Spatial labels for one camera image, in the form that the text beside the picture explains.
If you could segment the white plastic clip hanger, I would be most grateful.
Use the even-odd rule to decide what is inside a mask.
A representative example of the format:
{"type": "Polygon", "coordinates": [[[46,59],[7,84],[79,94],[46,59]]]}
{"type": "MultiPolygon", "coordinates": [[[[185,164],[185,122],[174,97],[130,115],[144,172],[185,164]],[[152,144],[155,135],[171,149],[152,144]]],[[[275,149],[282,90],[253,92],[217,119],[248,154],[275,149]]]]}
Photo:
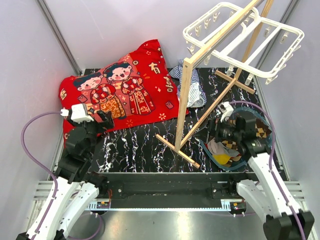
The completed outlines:
{"type": "Polygon", "coordinates": [[[266,16],[272,3],[268,0],[262,13],[259,13],[257,7],[261,4],[260,0],[253,0],[244,8],[223,1],[185,27],[182,34],[186,43],[190,44],[188,50],[192,55],[190,63],[193,68],[200,63],[207,65],[214,56],[229,64],[227,73],[221,73],[220,77],[243,89],[255,76],[264,78],[266,84],[276,79],[279,71],[286,67],[287,61],[301,47],[305,34],[297,27],[268,19],[266,16]],[[280,33],[283,34],[281,43],[289,34],[296,37],[272,69],[262,71],[253,66],[252,61],[280,33]]]}

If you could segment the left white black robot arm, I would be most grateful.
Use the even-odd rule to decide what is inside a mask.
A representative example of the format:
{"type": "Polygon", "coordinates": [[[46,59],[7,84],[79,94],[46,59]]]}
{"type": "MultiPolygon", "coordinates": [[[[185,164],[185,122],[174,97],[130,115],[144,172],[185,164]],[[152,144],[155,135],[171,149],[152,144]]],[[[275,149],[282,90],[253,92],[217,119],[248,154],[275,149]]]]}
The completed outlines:
{"type": "Polygon", "coordinates": [[[20,140],[25,153],[51,176],[50,193],[32,226],[16,238],[18,240],[67,240],[70,230],[89,203],[95,198],[110,195],[107,177],[89,172],[100,134],[114,127],[112,113],[99,110],[101,121],[91,117],[83,104],[61,109],[58,114],[73,125],[55,172],[35,159],[25,143],[27,127],[46,116],[42,113],[23,127],[20,140]]]}

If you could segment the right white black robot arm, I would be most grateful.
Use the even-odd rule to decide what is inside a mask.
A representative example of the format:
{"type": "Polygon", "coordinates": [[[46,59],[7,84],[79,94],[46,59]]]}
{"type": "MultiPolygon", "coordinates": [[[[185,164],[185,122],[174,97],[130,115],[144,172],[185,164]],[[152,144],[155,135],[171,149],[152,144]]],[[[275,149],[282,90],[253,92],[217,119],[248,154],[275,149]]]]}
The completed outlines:
{"type": "Polygon", "coordinates": [[[310,211],[303,211],[293,198],[275,167],[271,148],[264,138],[256,135],[253,117],[237,117],[235,125],[214,119],[208,135],[217,142],[232,141],[258,178],[262,190],[253,180],[233,181],[227,185],[228,195],[242,197],[263,223],[268,240],[306,240],[315,222],[310,211]]]}

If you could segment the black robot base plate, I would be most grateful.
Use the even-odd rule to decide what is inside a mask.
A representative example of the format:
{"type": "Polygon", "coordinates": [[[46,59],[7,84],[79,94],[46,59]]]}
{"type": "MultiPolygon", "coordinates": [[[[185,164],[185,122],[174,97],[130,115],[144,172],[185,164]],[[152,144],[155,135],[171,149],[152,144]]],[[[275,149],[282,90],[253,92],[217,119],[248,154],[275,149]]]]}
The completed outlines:
{"type": "Polygon", "coordinates": [[[114,204],[149,208],[152,205],[204,204],[236,196],[241,180],[256,180],[252,172],[87,173],[86,182],[99,189],[98,197],[112,192],[114,204]]]}

